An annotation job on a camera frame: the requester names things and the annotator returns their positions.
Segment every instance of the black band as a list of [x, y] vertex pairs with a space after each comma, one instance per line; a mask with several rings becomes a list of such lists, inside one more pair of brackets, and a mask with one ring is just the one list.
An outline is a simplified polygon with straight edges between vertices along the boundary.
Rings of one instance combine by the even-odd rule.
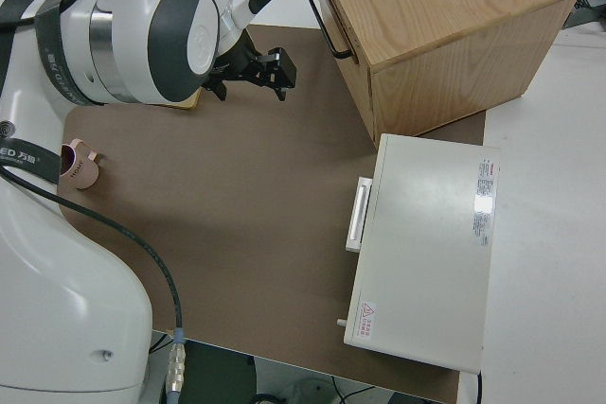
[[58, 184], [61, 156], [23, 139], [0, 137], [0, 166], [18, 167]]
[[[0, 24], [16, 23], [21, 19], [27, 7], [34, 0], [5, 0], [0, 6]], [[0, 27], [0, 94], [4, 88], [7, 72], [9, 71], [10, 54], [14, 40], [15, 27]]]
[[63, 52], [61, 36], [62, 0], [45, 0], [36, 13], [34, 24], [40, 60], [51, 83], [67, 100], [80, 106], [97, 104], [86, 97], [72, 78]]

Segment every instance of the label sticker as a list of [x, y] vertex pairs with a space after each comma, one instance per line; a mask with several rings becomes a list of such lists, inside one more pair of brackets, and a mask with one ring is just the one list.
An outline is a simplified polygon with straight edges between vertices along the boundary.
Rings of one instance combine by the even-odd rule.
[[473, 236], [475, 243], [488, 246], [492, 231], [492, 212], [494, 211], [494, 175], [495, 164], [490, 159], [483, 160], [478, 166], [477, 186], [473, 204]]
[[377, 305], [370, 302], [362, 302], [358, 314], [358, 325], [356, 329], [356, 338], [370, 340], [372, 338], [372, 326], [374, 325]]

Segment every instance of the wooden box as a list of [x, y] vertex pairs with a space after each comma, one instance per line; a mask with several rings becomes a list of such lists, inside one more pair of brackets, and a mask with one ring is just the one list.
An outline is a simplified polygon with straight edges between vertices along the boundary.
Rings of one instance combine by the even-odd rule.
[[520, 96], [576, 0], [319, 0], [370, 136], [417, 135]]

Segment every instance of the brown mat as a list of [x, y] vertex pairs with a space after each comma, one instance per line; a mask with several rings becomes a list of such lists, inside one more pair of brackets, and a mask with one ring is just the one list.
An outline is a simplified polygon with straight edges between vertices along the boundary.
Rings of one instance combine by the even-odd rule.
[[[90, 189], [61, 192], [129, 226], [165, 258], [189, 338], [454, 403], [457, 372], [343, 343], [336, 320], [348, 315], [357, 260], [345, 251], [349, 216], [376, 150], [318, 30], [254, 26], [251, 34], [259, 50], [282, 45], [297, 65], [286, 102], [231, 83], [226, 102], [203, 94], [193, 111], [78, 108], [65, 138], [96, 147], [101, 172]], [[482, 115], [462, 125], [444, 134], [481, 142]], [[119, 234], [66, 216], [133, 268], [154, 328], [172, 328], [152, 261]]]

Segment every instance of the drawer handle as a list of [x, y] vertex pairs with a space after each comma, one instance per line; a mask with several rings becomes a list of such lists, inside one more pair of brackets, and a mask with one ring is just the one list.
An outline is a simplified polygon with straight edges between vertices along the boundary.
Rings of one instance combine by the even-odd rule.
[[326, 26], [324, 25], [324, 22], [322, 21], [322, 18], [320, 17], [320, 12], [318, 11], [318, 8], [315, 5], [315, 3], [313, 2], [313, 0], [310, 0], [310, 5], [312, 6], [313, 15], [315, 16], [315, 19], [318, 21], [318, 24], [320, 25], [320, 30], [322, 30], [322, 35], [324, 35], [324, 39], [326, 40], [326, 43], [329, 45], [329, 49], [330, 49], [330, 52], [332, 53], [332, 56], [335, 59], [347, 59], [348, 57], [353, 56], [353, 53], [351, 52], [350, 49], [348, 49], [347, 51], [337, 51], [334, 48], [334, 44], [332, 43], [332, 40], [330, 39], [329, 32], [326, 30]]

